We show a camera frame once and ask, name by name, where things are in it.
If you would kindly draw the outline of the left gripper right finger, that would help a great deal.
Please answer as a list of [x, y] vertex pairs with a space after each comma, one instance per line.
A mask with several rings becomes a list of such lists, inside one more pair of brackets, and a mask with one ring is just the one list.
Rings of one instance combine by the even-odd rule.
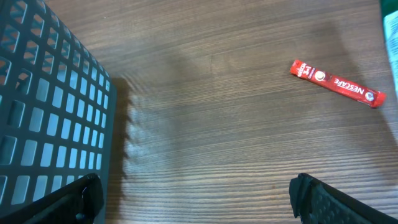
[[306, 173], [290, 181], [289, 195], [294, 217], [303, 224], [397, 224], [396, 218]]

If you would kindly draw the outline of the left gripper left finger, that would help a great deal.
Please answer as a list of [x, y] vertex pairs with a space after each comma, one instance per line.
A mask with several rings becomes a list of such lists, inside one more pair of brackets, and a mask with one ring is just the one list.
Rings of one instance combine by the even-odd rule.
[[104, 193], [95, 173], [46, 195], [1, 218], [1, 223], [93, 223], [104, 206]]

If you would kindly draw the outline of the red sachet pack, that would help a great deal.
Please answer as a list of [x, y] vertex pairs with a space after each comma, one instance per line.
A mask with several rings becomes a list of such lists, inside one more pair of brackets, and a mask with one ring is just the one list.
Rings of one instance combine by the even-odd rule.
[[352, 100], [364, 103], [371, 108], [381, 106], [386, 99], [386, 94], [381, 91], [370, 89], [324, 70], [317, 69], [300, 60], [293, 62], [290, 73]]

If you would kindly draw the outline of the green 3M gloves packet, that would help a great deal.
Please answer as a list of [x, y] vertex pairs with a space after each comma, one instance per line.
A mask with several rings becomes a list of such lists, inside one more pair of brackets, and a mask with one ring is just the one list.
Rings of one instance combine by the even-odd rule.
[[382, 26], [392, 77], [397, 91], [397, 0], [380, 0]]

